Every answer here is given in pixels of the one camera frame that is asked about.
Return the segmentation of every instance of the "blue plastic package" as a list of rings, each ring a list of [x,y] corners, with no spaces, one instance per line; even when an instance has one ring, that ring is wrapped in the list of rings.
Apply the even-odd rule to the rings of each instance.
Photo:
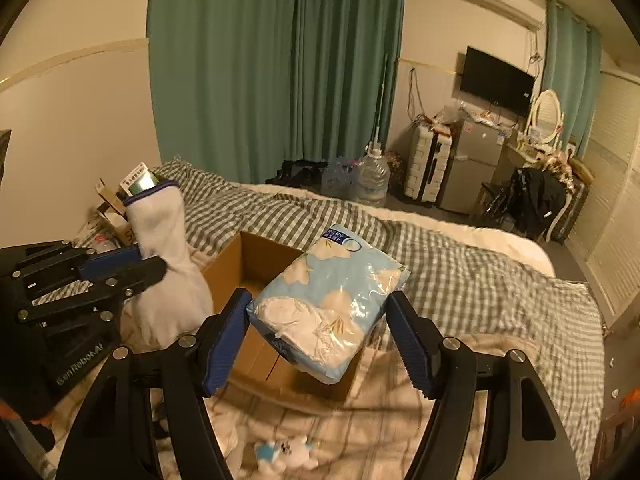
[[[409,271],[335,224],[267,285],[247,311],[287,361],[337,383]]]

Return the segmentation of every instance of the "bed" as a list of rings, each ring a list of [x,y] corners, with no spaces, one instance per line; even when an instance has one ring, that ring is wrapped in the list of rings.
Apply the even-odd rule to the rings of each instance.
[[[187,240],[201,265],[239,230],[304,249],[337,222],[411,270],[405,294],[443,334],[458,336],[479,351],[499,354],[524,348],[567,430],[581,476],[588,477],[604,389],[600,315],[586,284],[555,279],[548,257],[535,243],[497,230],[368,208],[302,190],[241,186],[180,158],[157,171],[180,184]],[[90,235],[85,231],[83,237]],[[58,294],[70,294],[72,288]],[[95,374],[97,370],[56,409],[52,428],[57,444],[49,454],[54,465]],[[367,396],[374,390],[374,398]],[[477,402],[466,472],[459,478],[472,477],[477,458],[483,420],[480,394]],[[292,478],[330,475],[344,480],[402,478],[430,406],[410,387],[384,323],[361,360],[350,400],[335,416],[321,418],[269,405],[232,386],[207,401],[210,416],[232,416],[255,438],[304,433],[321,442],[321,467]],[[371,431],[372,424],[376,431]],[[164,454],[165,478],[173,478],[177,471],[170,443],[159,442],[158,447]]]

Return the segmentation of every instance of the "gingham quilt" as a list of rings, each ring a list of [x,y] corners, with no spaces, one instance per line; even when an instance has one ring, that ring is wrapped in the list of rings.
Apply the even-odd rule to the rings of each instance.
[[[239,231],[304,250],[339,223],[411,270],[403,290],[418,314],[432,319],[443,334],[531,341],[538,349],[536,371],[566,428],[580,474],[588,477],[603,404],[604,348],[600,316],[586,284],[546,277],[503,254],[406,222],[377,219],[353,203],[259,194],[180,158],[155,171],[178,181],[187,241],[201,254],[215,256]],[[67,287],[64,294],[79,292],[79,286]],[[394,350],[383,323],[370,345],[376,352]],[[61,433],[70,423],[66,420]],[[345,443],[342,454],[347,449]]]

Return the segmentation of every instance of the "white mirror frame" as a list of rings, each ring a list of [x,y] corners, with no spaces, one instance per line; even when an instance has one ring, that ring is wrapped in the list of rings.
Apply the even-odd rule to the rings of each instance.
[[[540,105],[543,102],[542,101],[543,98],[551,99],[552,103],[554,104],[554,107],[556,108],[557,119],[556,119],[556,127],[554,128],[553,132],[548,137],[545,137],[545,139],[540,139],[540,144],[549,144],[550,142],[553,141],[553,147],[556,148],[559,140],[558,126],[561,126],[562,123],[564,122],[564,115],[562,114],[562,110],[560,108],[560,101],[558,100],[558,95],[553,90],[545,90],[543,92],[540,92],[540,95],[538,95],[538,98],[533,103],[533,106],[529,111],[529,117],[527,118],[527,124],[524,128],[524,131],[526,134],[528,134],[530,126],[536,127],[538,125],[538,120],[537,120],[538,109],[540,108]]]

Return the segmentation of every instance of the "white sock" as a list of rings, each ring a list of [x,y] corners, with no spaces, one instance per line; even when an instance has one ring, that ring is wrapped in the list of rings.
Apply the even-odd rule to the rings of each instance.
[[[166,348],[213,314],[209,285],[191,261],[180,189],[171,184],[155,189],[127,205],[142,258],[160,256],[167,266],[161,282],[133,299],[134,322],[150,349]]]

